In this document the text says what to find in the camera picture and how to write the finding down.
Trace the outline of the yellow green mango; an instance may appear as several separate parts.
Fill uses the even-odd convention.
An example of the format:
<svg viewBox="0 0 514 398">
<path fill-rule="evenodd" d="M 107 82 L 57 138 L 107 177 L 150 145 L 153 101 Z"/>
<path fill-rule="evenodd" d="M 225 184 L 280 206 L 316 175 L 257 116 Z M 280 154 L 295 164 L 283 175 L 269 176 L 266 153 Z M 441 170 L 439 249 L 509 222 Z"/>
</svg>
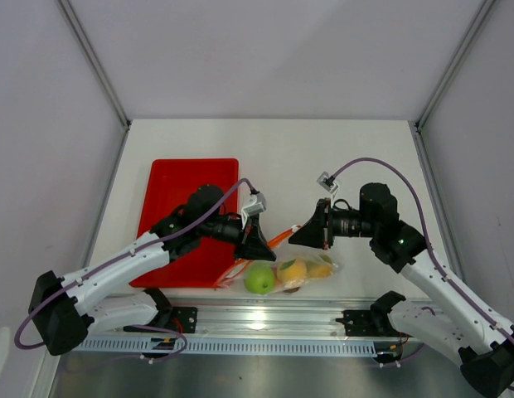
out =
<svg viewBox="0 0 514 398">
<path fill-rule="evenodd" d="M 307 276 L 310 279 L 323 279 L 333 272 L 332 260 L 327 255 L 318 255 L 306 261 Z"/>
</svg>

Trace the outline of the green apple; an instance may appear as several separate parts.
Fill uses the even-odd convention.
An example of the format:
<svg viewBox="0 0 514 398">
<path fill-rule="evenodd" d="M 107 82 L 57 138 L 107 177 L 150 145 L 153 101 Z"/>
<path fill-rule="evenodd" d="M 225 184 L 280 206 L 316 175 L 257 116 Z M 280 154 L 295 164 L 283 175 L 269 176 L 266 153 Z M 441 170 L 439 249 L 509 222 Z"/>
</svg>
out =
<svg viewBox="0 0 514 398">
<path fill-rule="evenodd" d="M 252 294 L 268 294 L 274 290 L 275 283 L 274 271 L 268 265 L 253 264 L 245 273 L 244 286 Z"/>
</svg>

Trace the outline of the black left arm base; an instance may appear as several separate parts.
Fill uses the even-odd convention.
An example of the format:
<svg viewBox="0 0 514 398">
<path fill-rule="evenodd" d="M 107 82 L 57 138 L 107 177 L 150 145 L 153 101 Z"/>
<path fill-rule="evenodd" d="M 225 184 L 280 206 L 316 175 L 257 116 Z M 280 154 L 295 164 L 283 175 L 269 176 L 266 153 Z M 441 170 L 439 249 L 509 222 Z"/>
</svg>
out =
<svg viewBox="0 0 514 398">
<path fill-rule="evenodd" d="M 160 289 L 148 288 L 143 292 L 153 299 L 157 310 L 147 326 L 166 328 L 182 334 L 196 331 L 198 316 L 196 307 L 174 307 Z"/>
</svg>

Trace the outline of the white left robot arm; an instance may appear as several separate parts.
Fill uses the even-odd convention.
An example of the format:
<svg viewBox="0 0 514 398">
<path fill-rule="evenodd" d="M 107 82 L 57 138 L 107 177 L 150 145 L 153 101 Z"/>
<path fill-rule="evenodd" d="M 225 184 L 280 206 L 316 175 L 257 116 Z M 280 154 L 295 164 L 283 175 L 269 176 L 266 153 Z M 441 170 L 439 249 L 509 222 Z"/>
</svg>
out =
<svg viewBox="0 0 514 398">
<path fill-rule="evenodd" d="M 259 225 L 266 209 L 262 192 L 252 188 L 239 213 L 221 206 L 236 191 L 203 185 L 132 244 L 98 265 L 57 276 L 41 274 L 35 282 L 27 321 L 52 356 L 78 347 L 89 335 L 116 328 L 161 332 L 172 321 L 172 306 L 157 288 L 114 298 L 122 284 L 160 269 L 196 250 L 204 238 L 231 244 L 238 260 L 274 261 Z"/>
</svg>

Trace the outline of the orange fruit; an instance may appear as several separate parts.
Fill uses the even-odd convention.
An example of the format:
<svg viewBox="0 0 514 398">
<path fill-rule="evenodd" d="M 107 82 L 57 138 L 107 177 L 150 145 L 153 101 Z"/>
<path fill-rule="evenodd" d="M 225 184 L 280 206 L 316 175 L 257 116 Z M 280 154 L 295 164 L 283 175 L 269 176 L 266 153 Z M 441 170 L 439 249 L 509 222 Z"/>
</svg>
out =
<svg viewBox="0 0 514 398">
<path fill-rule="evenodd" d="M 276 274 L 285 289 L 299 287 L 308 278 L 306 263 L 301 259 L 281 263 L 276 269 Z"/>
</svg>

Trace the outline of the clear zip top bag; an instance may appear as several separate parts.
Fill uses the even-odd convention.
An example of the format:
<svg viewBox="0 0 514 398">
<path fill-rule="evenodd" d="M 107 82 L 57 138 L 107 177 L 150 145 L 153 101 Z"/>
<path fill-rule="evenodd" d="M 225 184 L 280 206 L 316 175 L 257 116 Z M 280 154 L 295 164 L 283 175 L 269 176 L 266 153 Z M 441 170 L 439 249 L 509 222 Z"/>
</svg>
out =
<svg viewBox="0 0 514 398">
<path fill-rule="evenodd" d="M 294 225 L 268 241 L 276 260 L 237 260 L 213 287 L 260 296 L 293 294 L 306 284 L 321 283 L 340 272 L 342 264 L 331 251 L 288 243 L 299 229 Z"/>
</svg>

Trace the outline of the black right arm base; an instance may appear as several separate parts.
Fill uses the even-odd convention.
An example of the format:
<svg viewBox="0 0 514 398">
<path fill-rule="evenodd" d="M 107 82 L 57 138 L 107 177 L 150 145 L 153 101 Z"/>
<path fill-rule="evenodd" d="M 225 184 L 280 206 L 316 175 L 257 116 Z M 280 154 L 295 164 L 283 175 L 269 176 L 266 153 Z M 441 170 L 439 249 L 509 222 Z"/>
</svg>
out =
<svg viewBox="0 0 514 398">
<path fill-rule="evenodd" d="M 368 309 L 346 309 L 335 322 L 340 323 L 348 337 L 398 337 L 389 320 L 390 311 L 405 296 L 390 291 L 380 296 Z"/>
</svg>

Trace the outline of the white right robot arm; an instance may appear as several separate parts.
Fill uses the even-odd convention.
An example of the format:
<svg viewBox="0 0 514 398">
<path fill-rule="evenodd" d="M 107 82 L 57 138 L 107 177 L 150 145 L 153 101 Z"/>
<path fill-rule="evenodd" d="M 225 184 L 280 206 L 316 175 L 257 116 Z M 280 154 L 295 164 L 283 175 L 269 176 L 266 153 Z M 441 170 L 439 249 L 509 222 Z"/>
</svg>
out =
<svg viewBox="0 0 514 398">
<path fill-rule="evenodd" d="M 380 297 L 370 315 L 379 334 L 416 337 L 458 366 L 484 397 L 499 397 L 514 382 L 514 322 L 478 297 L 439 263 L 426 234 L 400 219 L 387 185 L 367 183 L 357 209 L 318 201 L 312 217 L 290 238 L 292 245 L 329 249 L 337 237 L 367 238 L 375 257 L 403 276 L 442 310 L 433 315 L 396 292 Z"/>
</svg>

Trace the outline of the brown kiwi fruit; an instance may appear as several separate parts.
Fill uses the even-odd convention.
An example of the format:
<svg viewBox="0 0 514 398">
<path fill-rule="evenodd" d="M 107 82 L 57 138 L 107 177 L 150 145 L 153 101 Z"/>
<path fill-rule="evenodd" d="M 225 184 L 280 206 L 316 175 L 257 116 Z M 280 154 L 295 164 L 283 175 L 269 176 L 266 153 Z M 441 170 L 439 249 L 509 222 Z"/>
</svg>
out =
<svg viewBox="0 0 514 398">
<path fill-rule="evenodd" d="M 291 288 L 291 289 L 285 289 L 285 290 L 283 290 L 282 293 L 284 293 L 284 294 L 295 294 L 299 290 L 300 290 L 300 287 L 295 287 L 295 288 Z"/>
</svg>

